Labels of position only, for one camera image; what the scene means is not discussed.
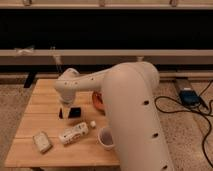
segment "orange object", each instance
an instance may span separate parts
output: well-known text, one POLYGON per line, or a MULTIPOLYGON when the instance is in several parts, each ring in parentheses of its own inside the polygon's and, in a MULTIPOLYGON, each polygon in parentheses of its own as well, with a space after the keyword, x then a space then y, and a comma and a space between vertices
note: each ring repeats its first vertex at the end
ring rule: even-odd
POLYGON ((104 111, 104 104, 102 101, 101 93, 94 91, 92 93, 92 102, 96 109, 98 109, 100 111, 104 111))

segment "table leg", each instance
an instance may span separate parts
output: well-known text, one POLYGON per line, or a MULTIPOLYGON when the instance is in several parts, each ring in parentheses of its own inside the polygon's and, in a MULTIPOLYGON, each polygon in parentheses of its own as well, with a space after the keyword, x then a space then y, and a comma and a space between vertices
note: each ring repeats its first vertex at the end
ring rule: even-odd
POLYGON ((32 171, 44 171, 40 167, 31 167, 30 169, 32 169, 32 171))

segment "wooden table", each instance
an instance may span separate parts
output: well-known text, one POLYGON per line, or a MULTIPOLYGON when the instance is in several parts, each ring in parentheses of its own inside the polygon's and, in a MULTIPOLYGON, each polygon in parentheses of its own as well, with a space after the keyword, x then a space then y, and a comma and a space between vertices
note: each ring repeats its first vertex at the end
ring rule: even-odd
POLYGON ((114 150, 106 151, 97 140, 99 129, 107 125, 106 117, 92 105, 92 92, 79 92, 75 105, 82 109, 81 119, 59 119, 59 95, 54 79, 38 80, 23 114, 12 146, 5 161, 6 167, 76 167, 119 165, 114 150), (95 120, 97 128, 78 142, 63 146, 58 135, 80 122, 95 120), (45 131, 53 143, 46 154, 40 154, 33 143, 33 135, 45 131))

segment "black object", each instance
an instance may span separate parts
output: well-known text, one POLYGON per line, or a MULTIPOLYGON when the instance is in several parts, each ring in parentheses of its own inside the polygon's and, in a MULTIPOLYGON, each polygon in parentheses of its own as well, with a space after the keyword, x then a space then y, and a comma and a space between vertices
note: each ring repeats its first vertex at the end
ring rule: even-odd
POLYGON ((81 108, 80 107, 72 107, 69 112, 68 118, 78 118, 81 117, 81 108))
POLYGON ((44 171, 42 168, 40 167, 31 167, 30 169, 32 169, 33 171, 44 171))
POLYGON ((180 91, 179 96, 184 106, 195 106, 200 103, 200 98, 194 90, 180 91))
POLYGON ((63 119, 63 112, 62 112, 62 109, 61 109, 61 108, 60 108, 60 111, 59 111, 59 115, 58 115, 58 116, 59 116, 60 119, 63 119))
POLYGON ((213 49, 212 20, 213 10, 1 9, 0 49, 213 49))
MULTIPOLYGON (((101 65, 63 65, 63 70, 75 68, 81 72, 95 72, 113 67, 111 64, 101 65)), ((213 64, 199 65, 163 65, 156 64, 158 71, 168 70, 212 70, 213 64)), ((57 72, 55 65, 1 65, 0 72, 57 72)))
POLYGON ((30 72, 28 74, 28 77, 24 83, 24 88, 30 88, 30 86, 32 85, 34 79, 35 79, 35 76, 36 76, 37 72, 33 71, 33 72, 30 72))

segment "black wall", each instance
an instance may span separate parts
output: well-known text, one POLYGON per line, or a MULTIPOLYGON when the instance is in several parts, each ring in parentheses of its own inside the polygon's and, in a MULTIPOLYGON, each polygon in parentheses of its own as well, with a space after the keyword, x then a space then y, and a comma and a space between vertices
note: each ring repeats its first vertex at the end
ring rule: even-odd
POLYGON ((210 10, 0 10, 0 49, 213 49, 210 10))

